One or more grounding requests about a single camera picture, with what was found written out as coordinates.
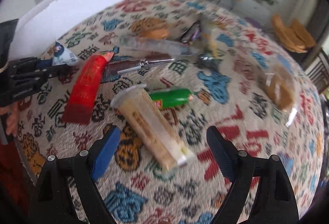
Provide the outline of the operator hand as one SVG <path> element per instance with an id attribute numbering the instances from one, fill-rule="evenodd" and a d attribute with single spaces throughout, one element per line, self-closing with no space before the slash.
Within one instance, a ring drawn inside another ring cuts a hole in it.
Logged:
<path id="1" fill-rule="evenodd" d="M 20 112 L 18 110 L 18 102 L 12 103 L 7 107 L 1 107 L 1 115 L 7 115 L 6 118 L 6 134 L 17 137 L 18 122 Z"/>

